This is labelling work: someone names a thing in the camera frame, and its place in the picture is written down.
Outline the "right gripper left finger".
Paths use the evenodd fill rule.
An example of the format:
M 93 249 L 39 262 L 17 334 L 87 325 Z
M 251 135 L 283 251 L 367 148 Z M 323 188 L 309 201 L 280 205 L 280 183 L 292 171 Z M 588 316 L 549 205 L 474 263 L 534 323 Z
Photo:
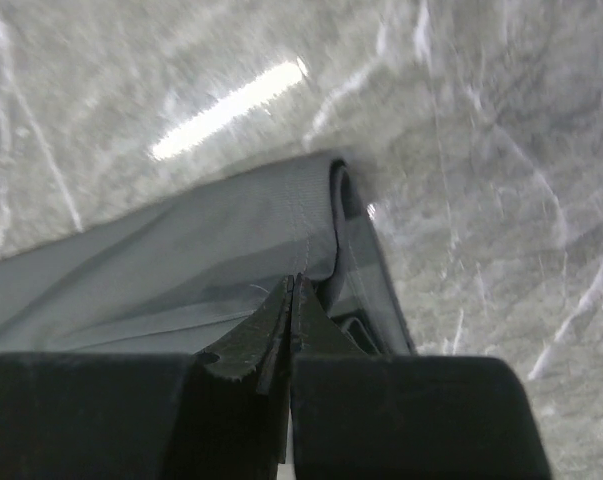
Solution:
M 294 281 L 194 354 L 0 354 L 0 479 L 273 479 Z

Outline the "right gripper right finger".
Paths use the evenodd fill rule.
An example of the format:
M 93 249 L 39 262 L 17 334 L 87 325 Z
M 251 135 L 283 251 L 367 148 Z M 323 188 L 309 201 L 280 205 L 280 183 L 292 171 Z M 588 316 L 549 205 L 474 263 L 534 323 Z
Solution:
M 547 479 L 525 389 L 502 360 L 369 355 L 298 277 L 290 313 L 300 479 Z

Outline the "dark grey t shirt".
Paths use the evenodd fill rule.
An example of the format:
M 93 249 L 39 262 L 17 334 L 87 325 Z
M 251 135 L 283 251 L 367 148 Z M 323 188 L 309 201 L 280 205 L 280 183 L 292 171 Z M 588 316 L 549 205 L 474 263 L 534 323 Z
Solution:
M 195 352 L 303 274 L 328 314 L 411 353 L 348 162 L 271 163 L 0 261 L 0 352 Z

